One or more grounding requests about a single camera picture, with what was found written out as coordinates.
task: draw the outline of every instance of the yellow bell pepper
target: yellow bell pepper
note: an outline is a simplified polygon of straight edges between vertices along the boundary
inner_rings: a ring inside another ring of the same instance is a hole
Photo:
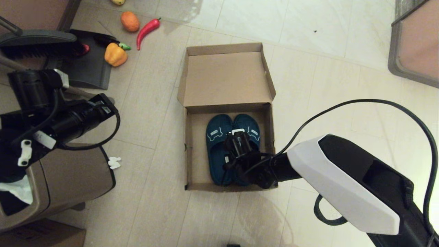
[[[107,63],[117,67],[126,62],[128,54],[116,43],[110,43],[105,50],[104,58]]]

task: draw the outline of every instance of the yellow fruit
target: yellow fruit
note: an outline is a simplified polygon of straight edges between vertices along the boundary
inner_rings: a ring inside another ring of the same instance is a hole
[[[131,11],[125,11],[120,16],[120,21],[123,27],[130,32],[137,32],[140,28],[140,21],[137,16]]]
[[[113,2],[116,5],[122,5],[125,3],[125,0],[111,0],[111,2]]]
[[[128,54],[115,43],[110,43],[105,50],[104,55],[107,63],[117,67],[126,62]]]

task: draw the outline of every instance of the white clip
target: white clip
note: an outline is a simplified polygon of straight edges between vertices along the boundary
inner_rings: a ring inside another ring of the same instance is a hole
[[[29,165],[29,160],[32,157],[32,141],[23,140],[22,141],[22,155],[18,159],[19,167],[26,167]]]
[[[120,157],[110,157],[108,161],[108,165],[110,166],[110,169],[114,170],[116,168],[120,167],[120,163],[118,161],[121,161],[122,159]]]
[[[245,129],[234,129],[232,130],[232,134],[235,134],[236,132],[245,132]]]

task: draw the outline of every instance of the slipper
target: slipper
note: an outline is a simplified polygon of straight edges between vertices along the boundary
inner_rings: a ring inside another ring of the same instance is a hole
[[[225,171],[223,165],[228,162],[229,152],[224,148],[227,133],[232,131],[232,119],[226,114],[213,117],[206,128],[207,156],[209,157],[210,176],[216,185],[226,186],[232,182],[231,170]]]
[[[233,129],[244,129],[250,137],[250,146],[254,150],[259,150],[261,132],[259,130],[259,125],[255,119],[247,114],[239,114],[235,117],[235,121],[233,122]],[[233,173],[232,177],[233,181],[240,186],[248,186],[249,183],[241,180],[237,173]]]

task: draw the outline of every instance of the shoe label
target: shoe label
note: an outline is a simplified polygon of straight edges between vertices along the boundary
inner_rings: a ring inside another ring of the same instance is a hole
[[[223,132],[221,131],[221,127],[218,127],[218,130],[214,130],[212,132],[210,132],[210,135],[207,134],[207,137],[209,138],[209,140],[212,142],[213,140],[215,140],[215,138],[223,136]]]
[[[253,136],[257,141],[259,141],[260,136],[258,135],[258,133],[255,130],[250,131],[250,126],[248,127],[247,134],[249,136]]]

